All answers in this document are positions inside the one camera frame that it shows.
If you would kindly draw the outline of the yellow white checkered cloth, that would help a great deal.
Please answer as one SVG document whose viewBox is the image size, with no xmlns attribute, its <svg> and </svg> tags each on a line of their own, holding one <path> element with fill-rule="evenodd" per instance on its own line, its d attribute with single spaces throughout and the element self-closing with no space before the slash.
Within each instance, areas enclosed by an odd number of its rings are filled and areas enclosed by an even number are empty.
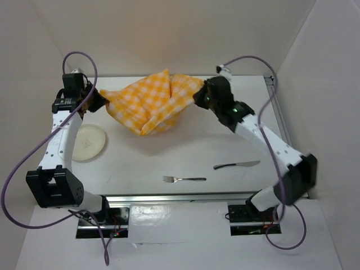
<svg viewBox="0 0 360 270">
<path fill-rule="evenodd" d="M 204 82 L 188 75 L 170 75 L 167 69 L 140 79 L 119 91 L 102 89 L 107 113 L 138 136 L 167 131 L 194 102 Z"/>
</svg>

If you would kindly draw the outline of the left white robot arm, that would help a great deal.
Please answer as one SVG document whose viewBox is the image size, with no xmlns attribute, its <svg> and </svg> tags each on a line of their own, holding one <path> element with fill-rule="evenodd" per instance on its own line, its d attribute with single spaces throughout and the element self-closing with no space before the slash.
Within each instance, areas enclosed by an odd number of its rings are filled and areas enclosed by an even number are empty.
<svg viewBox="0 0 360 270">
<path fill-rule="evenodd" d="M 27 172 L 26 182 L 41 208 L 85 209 L 96 223 L 105 224 L 111 218 L 106 197 L 87 192 L 72 173 L 71 163 L 84 114 L 96 112 L 107 101 L 80 69 L 64 74 L 62 81 L 52 104 L 54 136 L 38 168 Z"/>
</svg>

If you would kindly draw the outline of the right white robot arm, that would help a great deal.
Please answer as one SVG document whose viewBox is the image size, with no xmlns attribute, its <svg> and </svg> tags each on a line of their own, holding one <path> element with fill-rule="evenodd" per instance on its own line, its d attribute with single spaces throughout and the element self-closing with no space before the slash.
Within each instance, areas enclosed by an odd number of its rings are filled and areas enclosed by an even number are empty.
<svg viewBox="0 0 360 270">
<path fill-rule="evenodd" d="M 266 210 L 283 204 L 290 206 L 316 185 L 317 159 L 293 149 L 268 129 L 254 110 L 235 101 L 230 82 L 223 76 L 205 80 L 193 95 L 195 105 L 211 110 L 218 121 L 231 132 L 243 137 L 263 154 L 272 158 L 278 182 L 262 189 L 246 201 L 246 216 L 259 220 Z"/>
</svg>

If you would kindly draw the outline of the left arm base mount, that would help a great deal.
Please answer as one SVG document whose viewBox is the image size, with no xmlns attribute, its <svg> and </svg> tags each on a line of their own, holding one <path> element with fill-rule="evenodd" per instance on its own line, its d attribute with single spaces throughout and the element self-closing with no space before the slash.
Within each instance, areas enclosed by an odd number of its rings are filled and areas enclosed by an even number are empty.
<svg viewBox="0 0 360 270">
<path fill-rule="evenodd" d="M 103 237 L 120 239 L 128 237 L 130 207 L 121 206 L 110 208 L 106 218 L 98 218 L 98 223 Z M 76 229 L 76 239 L 99 239 L 100 233 L 94 219 L 89 214 L 78 214 L 78 226 Z"/>
</svg>

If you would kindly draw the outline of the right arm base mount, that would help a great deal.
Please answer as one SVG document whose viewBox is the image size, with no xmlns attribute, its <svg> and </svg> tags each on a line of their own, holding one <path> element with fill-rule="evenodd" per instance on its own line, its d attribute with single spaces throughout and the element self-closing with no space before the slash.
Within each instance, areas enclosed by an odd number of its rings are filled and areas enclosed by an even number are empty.
<svg viewBox="0 0 360 270">
<path fill-rule="evenodd" d="M 224 217 L 230 223 L 231 236 L 264 235 L 269 228 L 269 234 L 281 234 L 276 208 L 251 216 L 245 205 L 229 205 Z"/>
</svg>

